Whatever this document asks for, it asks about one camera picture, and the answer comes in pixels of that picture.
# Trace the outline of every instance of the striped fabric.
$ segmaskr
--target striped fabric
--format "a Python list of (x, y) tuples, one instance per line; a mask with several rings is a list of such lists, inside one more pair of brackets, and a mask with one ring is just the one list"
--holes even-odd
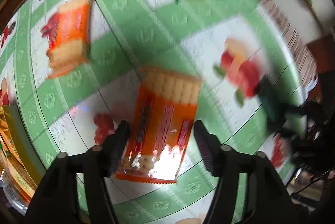
[(287, 42), (287, 46), (289, 47), (298, 68), (302, 86), (304, 88), (311, 87), (309, 84), (316, 83), (318, 77), (316, 61), (312, 53), (307, 46), (304, 45), (296, 28), (283, 15), (275, 2), (272, 0), (260, 1), (264, 9), (276, 21), (279, 30), (282, 32), (282, 35)]

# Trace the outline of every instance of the biscuit packet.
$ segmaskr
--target biscuit packet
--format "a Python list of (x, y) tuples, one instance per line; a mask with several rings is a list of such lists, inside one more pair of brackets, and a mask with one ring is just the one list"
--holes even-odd
[(177, 72), (146, 71), (117, 179), (176, 182), (197, 110), (200, 84), (199, 79)]
[(63, 76), (83, 62), (88, 62), (90, 9), (93, 0), (73, 0), (60, 6), (41, 29), (49, 39), (48, 78)]

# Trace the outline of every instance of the green leaf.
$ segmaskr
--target green leaf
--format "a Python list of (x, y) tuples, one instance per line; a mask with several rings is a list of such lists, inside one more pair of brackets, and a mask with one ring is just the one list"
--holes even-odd
[(224, 77), (226, 76), (226, 70), (224, 68), (218, 65), (214, 65), (213, 69), (218, 77), (224, 79)]
[(234, 96), (235, 96), (235, 100), (236, 100), (238, 106), (240, 108), (242, 108), (243, 105), (244, 105), (244, 94), (243, 94), (243, 92), (240, 89), (237, 89), (235, 91)]

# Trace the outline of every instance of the table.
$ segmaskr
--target table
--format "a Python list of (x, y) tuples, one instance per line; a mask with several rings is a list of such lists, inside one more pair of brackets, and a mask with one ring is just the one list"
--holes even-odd
[[(236, 97), (236, 87), (219, 77), (225, 41), (242, 42), (249, 60), (267, 74), (279, 97), (299, 105), (304, 91), (294, 60), (276, 25), (257, 0), (95, 0), (90, 21), (90, 63), (69, 74), (47, 79), (51, 72), (41, 37), (57, 7), (71, 0), (27, 0), (14, 14), (11, 34), (0, 57), (0, 79), (7, 78), (10, 104), (18, 104), (23, 122), (44, 166), (60, 151), (69, 155), (95, 145), (98, 114), (112, 116), (114, 126), (131, 121), (140, 84), (139, 68), (159, 66), (199, 76), (203, 80), (196, 119), (210, 133), (239, 152), (264, 151), (277, 157), (277, 171), (285, 180), (292, 165), (289, 155), (279, 155), (282, 140), (273, 139), (266, 114), (257, 97)], [(290, 125), (303, 129), (300, 118)], [(88, 211), (82, 174), (78, 197)], [(205, 213), (217, 179), (201, 161), (191, 136), (178, 183), (140, 184), (107, 179), (116, 214), (124, 223), (175, 223)], [(240, 176), (234, 222), (239, 220), (245, 176)]]

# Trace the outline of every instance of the green and white tablecloth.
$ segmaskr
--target green and white tablecloth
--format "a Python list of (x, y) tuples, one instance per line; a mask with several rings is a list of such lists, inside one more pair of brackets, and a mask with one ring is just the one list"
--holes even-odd
[[(11, 104), (17, 102), (28, 135), (47, 167), (60, 151), (85, 152), (95, 144), (97, 113), (110, 113), (115, 125), (132, 120), (140, 66), (155, 65), (203, 79), (196, 119), (222, 143), (239, 152), (263, 150), (271, 158), (274, 142), (257, 97), (243, 107), (235, 87), (218, 78), (228, 37), (247, 42), (283, 101), (301, 104), (304, 92), (294, 60), (274, 22), (257, 0), (95, 0), (90, 22), (90, 63), (66, 76), (46, 80), (48, 40), (41, 37), (57, 7), (69, 0), (27, 0), (9, 25), (16, 22), (0, 57), (0, 78), (7, 78)], [(291, 126), (301, 130), (299, 118)], [(285, 157), (277, 169), (282, 179), (292, 166)], [(243, 205), (241, 175), (234, 221)], [(116, 214), (124, 223), (175, 223), (206, 212), (217, 179), (206, 172), (191, 137), (187, 154), (172, 185), (107, 181)], [(87, 211), (82, 174), (78, 174), (80, 205)]]

